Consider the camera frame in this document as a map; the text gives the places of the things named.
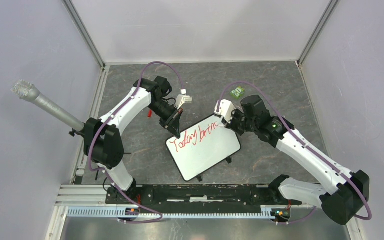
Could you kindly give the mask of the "small white whiteboard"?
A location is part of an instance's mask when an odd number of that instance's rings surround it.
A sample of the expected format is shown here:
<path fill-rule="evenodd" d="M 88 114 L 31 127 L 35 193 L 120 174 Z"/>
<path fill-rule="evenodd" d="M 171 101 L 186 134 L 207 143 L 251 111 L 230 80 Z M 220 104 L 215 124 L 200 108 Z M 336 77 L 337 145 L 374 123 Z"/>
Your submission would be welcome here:
<path fill-rule="evenodd" d="M 165 146 L 186 182 L 200 178 L 242 148 L 237 134 L 214 114 L 184 129 L 180 138 L 168 138 Z"/>

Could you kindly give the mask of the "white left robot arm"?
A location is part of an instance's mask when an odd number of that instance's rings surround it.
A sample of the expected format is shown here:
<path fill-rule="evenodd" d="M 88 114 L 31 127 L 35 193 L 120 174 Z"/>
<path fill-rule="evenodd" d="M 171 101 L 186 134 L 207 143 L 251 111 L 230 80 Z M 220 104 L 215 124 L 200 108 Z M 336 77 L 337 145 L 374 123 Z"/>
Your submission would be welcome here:
<path fill-rule="evenodd" d="M 88 163 L 96 163 L 118 187 L 118 197 L 125 204 L 133 203 L 137 190 L 135 179 L 128 173 L 122 159 L 125 155 L 122 135 L 128 125 L 145 108 L 159 116 L 159 124 L 179 139 L 183 109 L 166 101 L 172 92 L 169 81 L 161 76 L 155 80 L 141 79 L 113 110 L 99 119 L 90 118 L 84 125 L 84 154 Z"/>

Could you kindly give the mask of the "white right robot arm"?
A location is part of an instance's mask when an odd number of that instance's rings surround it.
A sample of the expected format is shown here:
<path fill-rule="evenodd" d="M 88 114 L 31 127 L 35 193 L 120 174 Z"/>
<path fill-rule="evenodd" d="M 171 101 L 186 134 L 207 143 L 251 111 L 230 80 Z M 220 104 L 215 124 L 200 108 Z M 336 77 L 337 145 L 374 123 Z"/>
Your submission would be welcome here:
<path fill-rule="evenodd" d="M 240 136 L 255 134 L 291 157 L 318 181 L 309 183 L 281 175 L 269 185 L 268 196 L 273 203 L 296 200 L 310 204 L 342 226 L 357 218 L 362 208 L 367 211 L 365 220 L 371 220 L 370 177 L 363 170 L 352 171 L 329 158 L 285 118 L 271 115 L 260 96 L 248 96 L 240 104 L 241 109 L 226 99 L 216 103 L 214 113 L 225 128 Z"/>

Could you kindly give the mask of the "green toy block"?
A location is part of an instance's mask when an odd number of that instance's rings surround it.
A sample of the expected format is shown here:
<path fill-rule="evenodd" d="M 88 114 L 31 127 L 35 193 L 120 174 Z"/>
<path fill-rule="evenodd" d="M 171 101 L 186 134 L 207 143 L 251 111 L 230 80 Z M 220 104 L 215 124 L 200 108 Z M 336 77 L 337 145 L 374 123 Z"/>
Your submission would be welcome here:
<path fill-rule="evenodd" d="M 229 94 L 233 98 L 239 99 L 244 95 L 244 93 L 245 93 L 245 89 L 241 86 L 237 86 L 235 89 L 231 90 Z"/>

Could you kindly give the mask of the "toothed light blue strip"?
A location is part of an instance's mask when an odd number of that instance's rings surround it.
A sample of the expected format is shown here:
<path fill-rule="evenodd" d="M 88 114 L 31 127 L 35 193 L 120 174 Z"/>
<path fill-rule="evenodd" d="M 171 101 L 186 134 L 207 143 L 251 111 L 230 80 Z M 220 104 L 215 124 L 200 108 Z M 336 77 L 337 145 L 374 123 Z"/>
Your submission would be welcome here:
<path fill-rule="evenodd" d="M 90 217 L 90 218 L 158 218 L 155 213 L 133 214 L 126 207 L 82 207 L 70 206 L 68 217 Z M 164 213 L 164 219 L 268 219 L 274 220 L 270 208 L 261 208 L 257 213 Z"/>

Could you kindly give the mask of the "silver microphone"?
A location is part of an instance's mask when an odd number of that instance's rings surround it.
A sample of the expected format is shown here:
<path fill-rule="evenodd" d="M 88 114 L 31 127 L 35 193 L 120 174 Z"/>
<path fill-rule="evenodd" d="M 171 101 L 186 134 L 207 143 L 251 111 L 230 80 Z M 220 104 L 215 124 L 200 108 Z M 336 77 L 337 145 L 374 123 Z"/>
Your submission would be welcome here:
<path fill-rule="evenodd" d="M 42 94 L 34 84 L 20 79 L 11 87 L 11 91 L 15 93 L 19 99 L 34 104 L 69 126 L 72 129 L 69 133 L 71 136 L 84 135 L 85 124 Z"/>

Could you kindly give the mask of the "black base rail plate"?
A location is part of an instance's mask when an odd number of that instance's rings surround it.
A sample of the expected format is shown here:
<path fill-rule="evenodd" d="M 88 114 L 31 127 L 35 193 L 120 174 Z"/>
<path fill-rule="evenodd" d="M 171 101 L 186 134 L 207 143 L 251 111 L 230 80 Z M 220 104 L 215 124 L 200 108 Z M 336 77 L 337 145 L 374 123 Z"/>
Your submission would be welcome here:
<path fill-rule="evenodd" d="M 298 206 L 268 185 L 159 184 L 138 185 L 127 192 L 136 203 L 162 214 L 258 213 L 261 206 Z"/>

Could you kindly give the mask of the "aluminium frame rail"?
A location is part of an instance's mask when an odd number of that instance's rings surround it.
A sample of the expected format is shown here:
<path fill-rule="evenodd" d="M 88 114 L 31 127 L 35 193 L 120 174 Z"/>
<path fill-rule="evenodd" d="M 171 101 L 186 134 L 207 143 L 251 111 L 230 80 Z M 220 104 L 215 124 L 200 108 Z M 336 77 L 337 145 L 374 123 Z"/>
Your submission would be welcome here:
<path fill-rule="evenodd" d="M 61 185 L 56 206 L 99 207 L 106 204 L 107 192 L 101 185 Z"/>

